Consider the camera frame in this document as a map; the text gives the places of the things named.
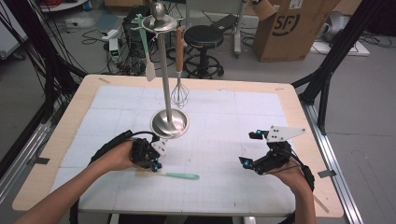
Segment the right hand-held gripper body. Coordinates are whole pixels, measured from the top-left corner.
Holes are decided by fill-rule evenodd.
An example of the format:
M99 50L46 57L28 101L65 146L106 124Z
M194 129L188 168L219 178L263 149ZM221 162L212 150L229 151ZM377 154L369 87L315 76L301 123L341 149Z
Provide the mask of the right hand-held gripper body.
M289 140L304 133L305 128L271 126L265 139L269 151L265 156L254 161L257 166L254 171L258 175L263 175L275 168L280 168L290 161L290 158L294 158L299 164L303 165L300 159L292 153Z

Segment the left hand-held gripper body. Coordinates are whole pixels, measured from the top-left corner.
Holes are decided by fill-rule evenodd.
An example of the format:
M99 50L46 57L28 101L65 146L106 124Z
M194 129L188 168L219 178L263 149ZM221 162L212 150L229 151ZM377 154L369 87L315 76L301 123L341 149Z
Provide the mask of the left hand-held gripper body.
M153 159L165 156L166 139L160 139L150 143L147 139L136 138L130 152L130 160L133 164L150 169L156 165Z

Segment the steel utensil stand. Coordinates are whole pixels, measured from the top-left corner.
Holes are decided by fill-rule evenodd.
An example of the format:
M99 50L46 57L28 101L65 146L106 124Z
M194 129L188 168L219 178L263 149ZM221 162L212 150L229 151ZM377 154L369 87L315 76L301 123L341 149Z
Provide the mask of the steel utensil stand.
M177 19L167 15L164 5L160 2L152 2L149 5L149 11L150 15L143 17L143 28L146 30L146 34L154 34L157 38L165 103L165 109L158 111L151 118L150 128L161 138L178 138L187 131L189 119L180 109L175 109L171 106L171 92L164 41L166 34L177 29Z

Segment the cream spatula with mint handle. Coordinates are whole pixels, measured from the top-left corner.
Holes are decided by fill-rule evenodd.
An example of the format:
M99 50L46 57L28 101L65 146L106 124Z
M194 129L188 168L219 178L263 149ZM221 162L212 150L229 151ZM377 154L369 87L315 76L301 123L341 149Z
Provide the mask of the cream spatula with mint handle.
M145 52L146 78L147 78L148 82L150 82L156 77L156 74L155 74L154 64L151 61L150 56L149 56L149 46L148 46L148 41L147 41L147 34L146 34L146 30L143 28L143 16L141 14L137 14L136 18L134 20L137 22L136 30L140 34L144 52Z

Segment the whisk with wooden handle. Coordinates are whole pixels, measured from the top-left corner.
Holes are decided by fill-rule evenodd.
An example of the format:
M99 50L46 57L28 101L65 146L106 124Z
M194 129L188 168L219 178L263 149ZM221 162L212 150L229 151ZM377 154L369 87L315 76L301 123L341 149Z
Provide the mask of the whisk with wooden handle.
M177 84L172 90L171 100L178 108L184 107L188 103L189 90L182 84L181 75L184 68L184 39L183 27L179 26L176 33L176 72Z

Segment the person's left hand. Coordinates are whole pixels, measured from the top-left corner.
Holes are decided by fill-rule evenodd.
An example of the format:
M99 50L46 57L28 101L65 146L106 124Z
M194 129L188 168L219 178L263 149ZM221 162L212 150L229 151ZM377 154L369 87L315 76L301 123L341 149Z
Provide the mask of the person's left hand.
M121 143L110 149L104 156L95 161L94 164L104 172L121 171L131 168L134 166L129 158L132 147L132 141Z

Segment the person's right hand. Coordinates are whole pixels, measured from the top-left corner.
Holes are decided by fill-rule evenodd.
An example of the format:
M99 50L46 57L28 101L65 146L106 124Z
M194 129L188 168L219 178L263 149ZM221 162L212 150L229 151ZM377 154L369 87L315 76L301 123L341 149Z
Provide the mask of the person's right hand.
M300 167L293 161L288 161L280 168L271 170L269 174L279 178L293 193L303 192L304 190L310 192Z

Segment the white grid mat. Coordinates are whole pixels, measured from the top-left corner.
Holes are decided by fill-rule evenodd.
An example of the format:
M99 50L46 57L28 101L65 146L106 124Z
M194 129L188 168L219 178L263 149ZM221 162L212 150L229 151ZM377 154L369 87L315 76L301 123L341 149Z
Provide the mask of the white grid mat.
M163 109L158 88L103 86L78 128L57 172L60 187L82 171L106 142L127 130L145 136ZM268 150L248 134L284 126L274 93L191 90L184 112L186 133L166 144L162 172L199 175L191 180L136 176L133 169L102 176L81 196L83 211L154 214L284 216L294 209L290 189L272 175L243 168L239 157L257 160Z

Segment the brown cardboard box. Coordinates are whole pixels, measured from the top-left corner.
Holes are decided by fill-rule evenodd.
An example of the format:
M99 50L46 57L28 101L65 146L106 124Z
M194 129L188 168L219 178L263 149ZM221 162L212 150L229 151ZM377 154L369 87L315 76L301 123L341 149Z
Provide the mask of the brown cardboard box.
M303 60L341 0L251 0L259 18L253 51L260 62Z

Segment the power supply with green display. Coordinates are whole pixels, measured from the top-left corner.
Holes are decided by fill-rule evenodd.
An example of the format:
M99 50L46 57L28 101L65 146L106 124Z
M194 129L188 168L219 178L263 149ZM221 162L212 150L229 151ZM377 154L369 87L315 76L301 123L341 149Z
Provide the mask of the power supply with green display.
M117 63L119 61L119 57L120 57L119 40L117 38L111 38L108 41L108 50L109 50L112 62Z

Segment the white metal stand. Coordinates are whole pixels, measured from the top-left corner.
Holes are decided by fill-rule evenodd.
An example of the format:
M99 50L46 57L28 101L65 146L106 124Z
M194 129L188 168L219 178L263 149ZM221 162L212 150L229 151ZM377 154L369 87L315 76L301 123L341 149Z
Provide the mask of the white metal stand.
M247 6L248 0L241 0L239 5L239 10L237 13L237 24L236 28L233 32L233 56L238 59L242 50L241 50L241 27L245 15L245 9Z

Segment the black round stool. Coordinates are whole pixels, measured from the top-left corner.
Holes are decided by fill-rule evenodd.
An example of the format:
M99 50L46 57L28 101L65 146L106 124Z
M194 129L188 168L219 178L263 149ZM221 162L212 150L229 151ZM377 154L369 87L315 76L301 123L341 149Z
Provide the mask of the black round stool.
M188 77L210 78L214 75L223 76L224 68L219 60L207 54L209 49L215 49L223 43L221 30L209 25L196 25L189 28L184 34L184 41L198 54L191 55L184 61L184 69Z

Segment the white power strip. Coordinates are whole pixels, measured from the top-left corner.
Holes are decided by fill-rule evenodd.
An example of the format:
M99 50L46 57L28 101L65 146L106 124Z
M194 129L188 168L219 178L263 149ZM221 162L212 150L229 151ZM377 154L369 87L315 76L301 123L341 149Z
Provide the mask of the white power strip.
M108 31L103 37L102 40L104 41L108 41L111 38L114 38L115 36L117 36L119 34L119 30L118 29L112 29L110 31Z

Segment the white flat board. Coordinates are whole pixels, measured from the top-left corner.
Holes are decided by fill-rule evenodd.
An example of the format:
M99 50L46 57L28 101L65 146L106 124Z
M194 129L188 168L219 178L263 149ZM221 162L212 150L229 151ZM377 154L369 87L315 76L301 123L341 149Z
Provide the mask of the white flat board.
M317 53L321 55L327 55L332 48L328 42L319 40L315 41L310 49L311 53ZM368 57L370 55L369 50L363 46L362 43L357 41L347 54L348 56L361 56Z

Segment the grey white appliance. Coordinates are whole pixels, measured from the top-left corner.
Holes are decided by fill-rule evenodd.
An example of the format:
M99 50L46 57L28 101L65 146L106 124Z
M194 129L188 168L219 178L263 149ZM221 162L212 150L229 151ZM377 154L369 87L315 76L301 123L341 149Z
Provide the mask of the grey white appliance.
M335 36L347 26L349 20L350 17L341 12L332 12L322 26L321 37L325 41L331 42Z

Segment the white round table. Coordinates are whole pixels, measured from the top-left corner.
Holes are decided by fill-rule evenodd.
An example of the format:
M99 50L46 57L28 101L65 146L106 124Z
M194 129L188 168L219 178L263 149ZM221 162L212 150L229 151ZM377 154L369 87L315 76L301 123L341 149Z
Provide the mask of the white round table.
M50 6L41 6L40 9L43 12L62 11L62 10L66 10L66 9L70 9L70 8L74 8L74 7L80 7L87 1L88 0L77 0L76 2L73 2L73 3L66 3L65 1L62 1L62 3L57 6L51 6L51 7Z

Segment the aluminium rail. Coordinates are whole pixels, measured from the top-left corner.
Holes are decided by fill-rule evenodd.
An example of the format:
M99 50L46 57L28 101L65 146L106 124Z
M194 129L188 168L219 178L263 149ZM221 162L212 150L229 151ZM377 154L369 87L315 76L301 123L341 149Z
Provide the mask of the aluminium rail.
M323 134L317 125L318 112L313 105L302 104L307 120L311 126L313 135L318 143L318 148L326 166L325 170L334 170L336 176L329 177L332 181L337 197L343 207L344 215L349 224L364 224L361 213L349 190L346 179L333 152L332 145L326 134Z
M40 150L50 140L51 119L45 118L44 106L40 106L4 158L0 160L0 204L4 202L27 166L33 166L40 158Z

